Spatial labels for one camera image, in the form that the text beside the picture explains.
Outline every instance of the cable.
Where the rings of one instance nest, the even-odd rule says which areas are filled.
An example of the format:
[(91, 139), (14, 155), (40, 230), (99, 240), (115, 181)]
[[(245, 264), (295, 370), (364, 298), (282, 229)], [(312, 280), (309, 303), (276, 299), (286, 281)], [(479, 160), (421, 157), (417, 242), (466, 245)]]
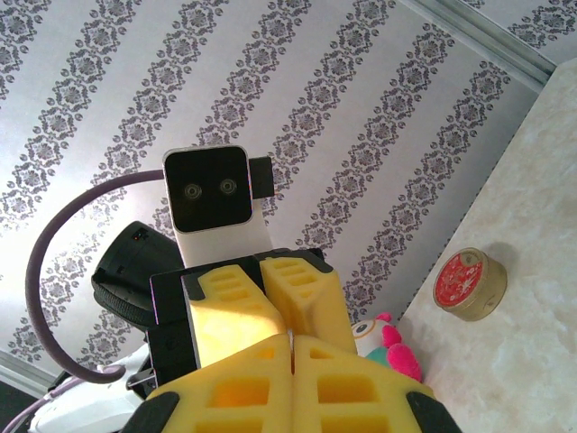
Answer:
[(35, 413), (39, 408), (47, 404), (48, 402), (54, 400), (59, 395), (62, 395), (64, 392), (71, 390), (76, 385), (81, 384), (83, 381), (78, 377), (73, 377), (69, 381), (64, 382), (61, 386), (52, 390), (51, 392), (47, 393), (41, 399), (35, 401), (33, 404), (28, 406), (25, 410), (20, 412), (20, 414), (14, 418), (8, 425), (2, 430), (2, 433), (14, 433), (23, 422), (33, 413)]
[(32, 248), (28, 267), (26, 268), (25, 292), (26, 307), (28, 308), (28, 314), (30, 315), (34, 332), (48, 355), (50, 355), (63, 370), (78, 377), (80, 380), (92, 383), (110, 383), (123, 377), (126, 369), (123, 365), (114, 365), (107, 369), (110, 370), (109, 372), (99, 373), (89, 370), (72, 359), (52, 335), (46, 318), (44, 317), (40, 294), (41, 267), (50, 241), (74, 214), (91, 201), (115, 189), (135, 183), (148, 182), (150, 180), (162, 180), (163, 178), (164, 174), (162, 170), (150, 170), (127, 174), (96, 185), (68, 203), (46, 227), (44, 227), (44, 230), (42, 230), (42, 233), (38, 236)]

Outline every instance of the red lid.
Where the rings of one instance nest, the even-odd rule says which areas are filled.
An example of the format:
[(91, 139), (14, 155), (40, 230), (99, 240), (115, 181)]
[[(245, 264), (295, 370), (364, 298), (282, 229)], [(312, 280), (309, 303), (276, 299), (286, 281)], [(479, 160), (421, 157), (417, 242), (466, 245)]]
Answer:
[(444, 307), (460, 304), (475, 290), (482, 272), (481, 258), (472, 258), (471, 252), (456, 254), (446, 263), (437, 277), (435, 284), (437, 302)]

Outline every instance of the plush toy eye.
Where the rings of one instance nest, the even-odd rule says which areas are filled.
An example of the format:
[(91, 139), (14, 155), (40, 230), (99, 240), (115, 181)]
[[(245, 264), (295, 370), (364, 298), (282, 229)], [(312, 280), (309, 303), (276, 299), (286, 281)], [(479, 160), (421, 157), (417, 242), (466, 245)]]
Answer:
[(362, 338), (375, 328), (375, 320), (363, 320), (353, 327), (354, 338)]

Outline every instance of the countertop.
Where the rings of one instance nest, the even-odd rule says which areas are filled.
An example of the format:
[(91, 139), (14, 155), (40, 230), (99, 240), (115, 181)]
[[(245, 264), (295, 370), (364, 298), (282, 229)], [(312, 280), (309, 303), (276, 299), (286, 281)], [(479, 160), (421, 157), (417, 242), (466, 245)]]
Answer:
[[(476, 247), (508, 271), (503, 300), (467, 323), (435, 278)], [(527, 115), (398, 328), (464, 433), (577, 433), (577, 60)]]

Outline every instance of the white robot body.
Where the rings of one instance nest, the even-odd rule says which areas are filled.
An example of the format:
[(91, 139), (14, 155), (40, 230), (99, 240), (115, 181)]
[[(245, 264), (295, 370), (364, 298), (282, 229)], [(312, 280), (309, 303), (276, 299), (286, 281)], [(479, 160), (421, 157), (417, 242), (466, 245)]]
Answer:
[(126, 367), (124, 377), (109, 384), (83, 382), (36, 412), (30, 433), (114, 433), (120, 431), (142, 398), (126, 387), (149, 356), (143, 345), (136, 352), (114, 364)]

